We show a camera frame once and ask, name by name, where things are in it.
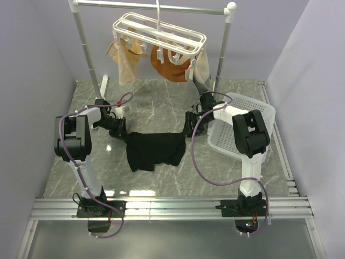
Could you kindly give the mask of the black underwear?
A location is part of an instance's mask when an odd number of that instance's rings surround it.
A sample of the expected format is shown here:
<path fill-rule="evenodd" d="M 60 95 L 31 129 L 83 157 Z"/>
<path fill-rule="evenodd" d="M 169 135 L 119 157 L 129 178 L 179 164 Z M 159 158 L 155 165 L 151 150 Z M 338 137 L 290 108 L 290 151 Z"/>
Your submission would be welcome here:
<path fill-rule="evenodd" d="M 125 138 L 127 161 L 136 172 L 155 170 L 156 165 L 178 166 L 185 154 L 184 133 L 131 132 Z"/>

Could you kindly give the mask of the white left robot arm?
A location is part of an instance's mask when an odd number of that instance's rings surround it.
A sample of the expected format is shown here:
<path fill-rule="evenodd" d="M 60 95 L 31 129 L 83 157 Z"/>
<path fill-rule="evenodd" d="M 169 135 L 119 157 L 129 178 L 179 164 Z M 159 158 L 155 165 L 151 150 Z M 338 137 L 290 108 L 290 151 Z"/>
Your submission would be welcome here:
<path fill-rule="evenodd" d="M 72 195 L 72 200 L 97 217 L 111 211 L 122 215 L 125 208 L 124 203 L 112 205 L 107 200 L 91 162 L 93 126 L 106 129 L 112 138 L 123 140 L 127 135 L 126 118 L 111 116 L 112 106 L 104 99 L 96 99 L 94 105 L 55 119 L 55 154 L 72 168 L 81 189 L 80 194 Z"/>

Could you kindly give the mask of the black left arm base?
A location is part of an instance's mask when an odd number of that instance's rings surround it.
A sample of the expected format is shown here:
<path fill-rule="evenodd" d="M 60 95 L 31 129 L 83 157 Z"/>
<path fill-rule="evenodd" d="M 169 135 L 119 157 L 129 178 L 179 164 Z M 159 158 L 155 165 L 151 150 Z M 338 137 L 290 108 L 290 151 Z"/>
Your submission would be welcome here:
<path fill-rule="evenodd" d="M 72 200 L 78 205 L 76 218 L 88 219 L 87 229 L 90 234 L 105 234 L 111 228 L 112 219 L 123 219 L 126 210 L 126 201 L 107 200 L 104 192 L 96 199 L 107 206 L 101 205 L 93 199 L 80 196 L 78 193 L 72 195 Z"/>

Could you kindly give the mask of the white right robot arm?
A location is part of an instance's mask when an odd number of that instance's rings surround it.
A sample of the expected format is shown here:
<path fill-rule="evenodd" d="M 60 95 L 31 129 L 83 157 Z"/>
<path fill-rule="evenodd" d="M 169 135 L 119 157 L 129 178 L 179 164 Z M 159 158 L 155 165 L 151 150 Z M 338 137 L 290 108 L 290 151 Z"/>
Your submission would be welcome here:
<path fill-rule="evenodd" d="M 271 140 L 263 116 L 259 110 L 246 111 L 232 105 L 233 98 L 220 92 L 206 92 L 200 96 L 197 112 L 185 113 L 184 133 L 191 138 L 191 158 L 199 176 L 214 186 L 240 183 L 236 210 L 251 215 L 263 200 L 267 191 L 260 181 L 263 156 Z M 208 180 L 197 166 L 194 140 L 197 132 L 204 130 L 206 122 L 220 120 L 232 126 L 233 139 L 241 156 L 241 178 L 227 183 Z"/>

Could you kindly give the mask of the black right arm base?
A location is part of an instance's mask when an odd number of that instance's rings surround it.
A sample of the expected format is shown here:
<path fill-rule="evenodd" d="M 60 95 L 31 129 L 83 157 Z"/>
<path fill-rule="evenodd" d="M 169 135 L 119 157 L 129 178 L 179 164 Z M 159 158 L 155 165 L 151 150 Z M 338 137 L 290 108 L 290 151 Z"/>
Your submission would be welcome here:
<path fill-rule="evenodd" d="M 267 216 L 267 201 L 262 194 L 254 197 L 238 196 L 236 200 L 221 200 L 215 206 L 222 217 L 233 217 L 236 229 L 240 234 L 250 236 L 259 230 L 259 217 Z"/>

